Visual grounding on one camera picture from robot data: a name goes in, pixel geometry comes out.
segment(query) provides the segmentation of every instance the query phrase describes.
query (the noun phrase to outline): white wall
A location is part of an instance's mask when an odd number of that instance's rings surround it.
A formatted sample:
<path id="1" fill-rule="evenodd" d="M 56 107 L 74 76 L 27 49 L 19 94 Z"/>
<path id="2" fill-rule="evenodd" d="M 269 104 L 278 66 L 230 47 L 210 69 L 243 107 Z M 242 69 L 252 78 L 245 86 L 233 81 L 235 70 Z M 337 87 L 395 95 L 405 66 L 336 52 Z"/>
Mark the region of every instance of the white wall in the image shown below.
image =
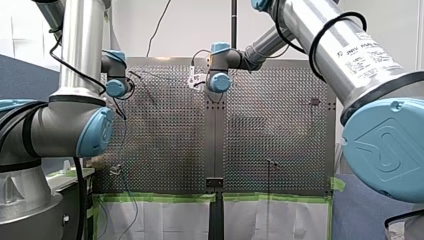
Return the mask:
<path id="1" fill-rule="evenodd" d="M 113 0 L 113 28 L 127 56 L 146 55 L 149 38 L 167 0 Z M 273 26 L 266 13 L 255 11 L 250 0 L 238 1 L 238 48 L 244 49 Z M 231 41 L 231 1 L 172 1 L 153 41 L 150 56 L 191 57 L 218 41 Z M 290 49 L 289 59 L 307 59 Z"/>
<path id="2" fill-rule="evenodd" d="M 109 47 L 109 24 L 104 24 L 104 47 Z M 0 54 L 59 70 L 50 54 L 56 43 L 50 27 L 31 0 L 0 0 Z M 61 55 L 60 47 L 55 52 Z"/>

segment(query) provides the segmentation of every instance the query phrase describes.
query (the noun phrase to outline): metal rod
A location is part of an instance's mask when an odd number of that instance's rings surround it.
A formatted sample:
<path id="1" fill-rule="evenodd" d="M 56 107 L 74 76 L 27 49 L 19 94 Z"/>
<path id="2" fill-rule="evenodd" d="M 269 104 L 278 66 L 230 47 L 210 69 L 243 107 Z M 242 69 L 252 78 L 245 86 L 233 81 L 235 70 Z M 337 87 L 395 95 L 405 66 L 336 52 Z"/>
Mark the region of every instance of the metal rod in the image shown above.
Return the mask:
<path id="1" fill-rule="evenodd" d="M 287 29 L 282 29 L 281 31 L 289 40 L 294 39 L 294 36 Z M 277 29 L 273 26 L 252 45 L 247 46 L 245 52 L 252 65 L 260 65 L 286 45 L 278 35 Z"/>
<path id="2" fill-rule="evenodd" d="M 100 80 L 103 39 L 102 0 L 66 2 L 62 59 L 83 74 Z M 59 90 L 53 95 L 77 95 L 99 98 L 100 88 L 76 72 L 61 66 Z"/>
<path id="3" fill-rule="evenodd" d="M 231 48 L 237 49 L 237 0 L 231 0 Z"/>
<path id="4" fill-rule="evenodd" d="M 39 2 L 35 0 L 34 2 L 37 4 L 38 8 L 49 24 L 51 29 L 50 31 L 54 33 L 56 38 L 60 38 L 62 36 L 61 28 L 63 24 L 63 17 L 65 15 L 65 6 L 63 5 L 62 1 L 57 0 L 51 2 Z"/>

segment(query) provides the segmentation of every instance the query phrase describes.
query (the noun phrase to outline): metal stand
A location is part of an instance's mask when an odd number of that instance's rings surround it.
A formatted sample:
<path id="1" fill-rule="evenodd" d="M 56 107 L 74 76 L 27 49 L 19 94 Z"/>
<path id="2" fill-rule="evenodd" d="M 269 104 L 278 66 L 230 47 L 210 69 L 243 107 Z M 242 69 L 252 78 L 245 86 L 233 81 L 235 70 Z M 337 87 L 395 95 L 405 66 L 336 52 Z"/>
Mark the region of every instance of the metal stand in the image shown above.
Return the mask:
<path id="1" fill-rule="evenodd" d="M 225 93 L 205 92 L 205 119 L 207 127 L 206 191 L 216 195 L 210 204 L 209 240 L 224 239 L 224 131 L 226 123 Z"/>

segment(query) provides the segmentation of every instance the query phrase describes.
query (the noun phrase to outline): printed label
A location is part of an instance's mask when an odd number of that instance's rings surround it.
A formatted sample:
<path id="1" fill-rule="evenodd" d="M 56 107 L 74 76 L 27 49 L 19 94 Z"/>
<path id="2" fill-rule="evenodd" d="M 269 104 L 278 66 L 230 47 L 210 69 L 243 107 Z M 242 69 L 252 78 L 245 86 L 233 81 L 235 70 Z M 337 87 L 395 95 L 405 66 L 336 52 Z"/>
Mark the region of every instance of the printed label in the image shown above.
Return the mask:
<path id="1" fill-rule="evenodd" d="M 337 58 L 347 72 L 356 78 L 358 85 L 367 85 L 373 76 L 382 71 L 402 68 L 372 39 L 360 40 L 343 48 L 337 53 Z"/>

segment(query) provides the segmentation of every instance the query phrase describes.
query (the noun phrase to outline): black ring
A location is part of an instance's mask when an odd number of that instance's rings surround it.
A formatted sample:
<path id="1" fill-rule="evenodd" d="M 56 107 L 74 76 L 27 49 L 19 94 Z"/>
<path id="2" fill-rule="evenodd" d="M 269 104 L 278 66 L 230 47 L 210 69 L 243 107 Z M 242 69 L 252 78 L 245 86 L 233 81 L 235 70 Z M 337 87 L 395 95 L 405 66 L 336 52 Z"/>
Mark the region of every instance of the black ring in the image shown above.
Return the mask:
<path id="1" fill-rule="evenodd" d="M 19 171 L 19 170 L 35 168 L 35 167 L 38 167 L 38 166 L 41 166 L 41 159 L 31 161 L 31 162 L 26 162 L 26 163 L 18 163 L 18 164 L 0 166 L 0 173 L 15 172 L 15 171 Z"/>
<path id="2" fill-rule="evenodd" d="M 340 14 L 338 17 L 331 19 L 327 23 L 324 24 L 322 29 L 318 32 L 318 34 L 315 36 L 314 40 L 312 41 L 311 48 L 309 50 L 309 65 L 311 67 L 312 72 L 315 74 L 315 76 L 319 79 L 321 79 L 323 82 L 326 82 L 325 79 L 322 77 L 322 75 L 318 72 L 317 68 L 315 67 L 315 54 L 318 48 L 319 41 L 321 40 L 322 36 L 337 22 L 348 20 L 347 17 L 357 17 L 362 22 L 362 28 L 364 31 L 367 31 L 367 20 L 365 17 L 357 12 L 345 12 Z"/>
<path id="3" fill-rule="evenodd" d="M 22 126 L 22 141 L 24 143 L 25 150 L 27 153 L 33 158 L 40 158 L 37 152 L 34 149 L 34 145 L 32 144 L 31 130 L 32 130 L 32 120 L 34 119 L 35 113 L 37 111 L 33 111 L 25 117 L 23 126 Z"/>
<path id="4" fill-rule="evenodd" d="M 226 72 L 226 73 L 228 73 L 228 69 L 211 68 L 211 69 L 209 69 L 209 72 Z"/>
<path id="5" fill-rule="evenodd" d="M 99 106 L 106 106 L 105 101 L 92 98 L 92 97 L 86 97 L 86 96 L 75 96 L 75 95 L 55 95 L 49 97 L 49 102 L 79 102 L 79 103 L 90 103 L 95 104 Z"/>

